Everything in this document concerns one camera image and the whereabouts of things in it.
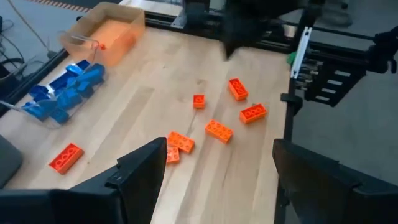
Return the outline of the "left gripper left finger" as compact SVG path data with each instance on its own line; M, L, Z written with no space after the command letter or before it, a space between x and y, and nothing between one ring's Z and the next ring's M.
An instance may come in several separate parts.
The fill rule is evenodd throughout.
M0 190L0 224L150 224L166 158L157 137L68 190Z

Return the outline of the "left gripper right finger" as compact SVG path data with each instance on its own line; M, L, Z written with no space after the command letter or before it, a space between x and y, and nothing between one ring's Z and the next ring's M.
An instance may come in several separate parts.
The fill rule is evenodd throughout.
M302 224L398 224L398 186L285 139L273 160Z

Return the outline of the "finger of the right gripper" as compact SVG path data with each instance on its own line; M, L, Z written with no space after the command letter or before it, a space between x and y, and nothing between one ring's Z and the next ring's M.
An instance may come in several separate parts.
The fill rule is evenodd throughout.
M235 50L244 47L249 41L249 33L241 31L224 32L223 33L223 47L225 59L230 59Z

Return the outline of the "blue 2x2 toy brick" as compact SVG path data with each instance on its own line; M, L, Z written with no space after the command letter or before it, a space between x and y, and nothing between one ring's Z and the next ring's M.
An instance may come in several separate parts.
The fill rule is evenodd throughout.
M53 118L58 124L64 124L69 120L69 114L60 108L55 108L50 117Z
M84 73L84 80L91 85L97 85L104 81L105 67L101 64L94 64L90 69Z
M30 89L29 95L33 97L33 100L35 102L39 102L42 100L50 99L50 97L48 96L48 92L49 90L47 89L47 87L42 85L35 85Z

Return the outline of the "blue 2x4 toy brick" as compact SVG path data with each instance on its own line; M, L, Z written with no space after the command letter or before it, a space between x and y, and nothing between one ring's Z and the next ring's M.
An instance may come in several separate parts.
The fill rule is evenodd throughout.
M56 107L57 103L55 101L43 100L33 103L27 102L22 109L39 121L45 121Z
M65 90L57 98L58 106L64 110L72 109L82 101L82 97L75 89Z
M66 71L75 75L81 75L90 66L87 60L82 60L78 63L72 63L66 66Z
M76 90L84 98L90 98L94 93L94 89L89 82L79 83Z
M56 78L53 82L49 83L49 86L54 90L65 88L68 83L68 79L74 78L74 77L75 76L73 76L69 73L64 73L63 75Z

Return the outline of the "white bar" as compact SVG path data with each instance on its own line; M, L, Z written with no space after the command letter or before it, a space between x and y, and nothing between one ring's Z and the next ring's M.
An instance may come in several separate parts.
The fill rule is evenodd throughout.
M307 47L308 47L308 43L310 40L310 36L312 33L313 28L312 27L305 27L304 31L302 33L302 36L300 38L300 42L298 45L298 49L296 50L296 54L295 54L295 59L294 62L292 64L291 67L291 71L290 71L290 77L296 79L299 75L299 71L301 68L301 64L303 62Z

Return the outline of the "black table clamp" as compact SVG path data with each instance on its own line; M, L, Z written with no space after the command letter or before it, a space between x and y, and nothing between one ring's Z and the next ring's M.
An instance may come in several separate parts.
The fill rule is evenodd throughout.
M294 109L294 115L296 115L303 106L303 99L296 95L290 95L288 93L282 93L280 95L280 100L286 102L288 105L292 106Z

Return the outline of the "black slotted rack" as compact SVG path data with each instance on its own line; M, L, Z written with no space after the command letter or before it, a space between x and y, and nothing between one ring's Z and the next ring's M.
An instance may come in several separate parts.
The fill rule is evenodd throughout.
M325 62L305 90L304 98L335 107L365 74L361 67Z

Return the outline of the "orange plastic bin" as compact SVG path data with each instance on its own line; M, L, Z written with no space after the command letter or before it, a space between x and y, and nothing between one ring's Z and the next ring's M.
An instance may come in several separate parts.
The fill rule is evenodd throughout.
M101 2L81 17L59 40L78 62L87 60L107 67L117 65L145 31L144 10Z

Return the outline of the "teal plastic bin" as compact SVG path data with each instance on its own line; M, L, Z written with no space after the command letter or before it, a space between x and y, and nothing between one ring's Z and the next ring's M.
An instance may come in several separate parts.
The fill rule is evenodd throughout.
M20 150L0 135L0 189L16 174L22 165L22 161Z

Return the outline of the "clear plastic bin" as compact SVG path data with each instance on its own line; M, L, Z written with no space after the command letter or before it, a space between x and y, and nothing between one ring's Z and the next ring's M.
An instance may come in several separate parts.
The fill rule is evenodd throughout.
M48 128L68 123L72 116L108 79L101 51L106 47L95 39L62 32L61 41L73 57L63 71L45 85L34 85L21 105L0 100L0 105L20 112Z

